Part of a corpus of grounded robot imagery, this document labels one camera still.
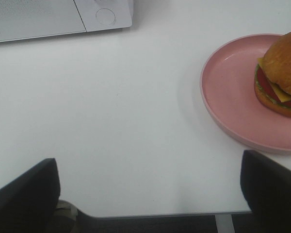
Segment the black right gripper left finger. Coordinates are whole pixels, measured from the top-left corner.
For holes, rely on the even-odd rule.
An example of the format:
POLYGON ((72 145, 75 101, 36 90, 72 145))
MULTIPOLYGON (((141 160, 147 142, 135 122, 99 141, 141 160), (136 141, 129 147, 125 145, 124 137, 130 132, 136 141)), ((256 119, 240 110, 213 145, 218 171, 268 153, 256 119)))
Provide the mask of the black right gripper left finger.
POLYGON ((60 196, 54 158, 44 159, 0 189, 0 233, 42 233, 60 196))

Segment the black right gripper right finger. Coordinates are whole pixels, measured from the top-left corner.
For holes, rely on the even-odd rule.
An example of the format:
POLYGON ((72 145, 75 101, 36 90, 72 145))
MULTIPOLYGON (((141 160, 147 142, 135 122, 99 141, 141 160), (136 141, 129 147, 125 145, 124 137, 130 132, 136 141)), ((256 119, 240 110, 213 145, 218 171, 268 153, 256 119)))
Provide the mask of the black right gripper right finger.
POLYGON ((255 150, 245 150, 240 186, 267 233, 291 233, 291 170, 255 150))

